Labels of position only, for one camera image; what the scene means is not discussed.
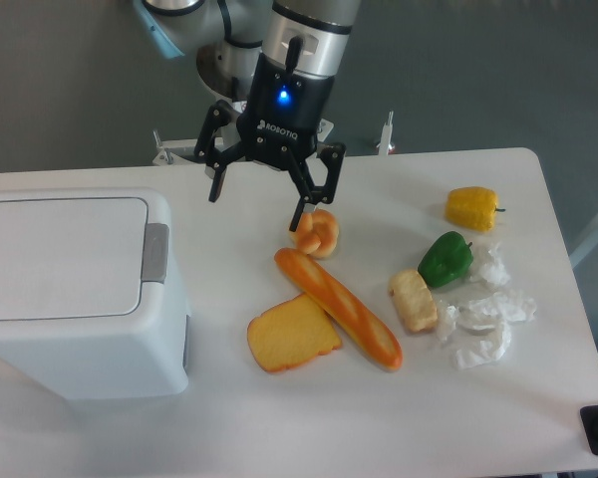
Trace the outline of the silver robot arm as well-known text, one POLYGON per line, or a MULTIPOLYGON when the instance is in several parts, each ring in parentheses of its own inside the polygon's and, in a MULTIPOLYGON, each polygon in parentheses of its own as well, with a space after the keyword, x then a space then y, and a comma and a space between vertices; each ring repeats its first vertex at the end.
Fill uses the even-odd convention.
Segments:
POLYGON ((286 171, 299 194, 289 228, 334 200, 346 147, 326 143, 323 112, 359 10, 357 1, 137 1, 167 58, 193 54, 215 97, 192 161, 220 195, 226 168, 254 161, 286 171))

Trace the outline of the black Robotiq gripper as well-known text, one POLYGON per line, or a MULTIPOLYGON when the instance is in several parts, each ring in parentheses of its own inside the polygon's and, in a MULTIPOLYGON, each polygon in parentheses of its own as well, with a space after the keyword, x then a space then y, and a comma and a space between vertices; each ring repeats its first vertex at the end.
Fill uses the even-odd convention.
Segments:
POLYGON ((332 203, 346 145, 317 144, 317 128, 333 86, 332 77, 308 78, 298 72, 288 73, 260 55, 244 112, 239 115, 225 100, 216 101, 207 110, 193 155, 197 162, 204 162, 211 179, 208 200, 215 202, 219 198, 227 166, 245 156, 289 172, 299 193, 290 232, 297 230, 307 205, 332 203), (215 145, 216 135, 230 124, 237 124, 240 141, 220 150, 215 145), (305 160, 316 147, 317 158, 327 169, 322 185, 314 183, 305 160))

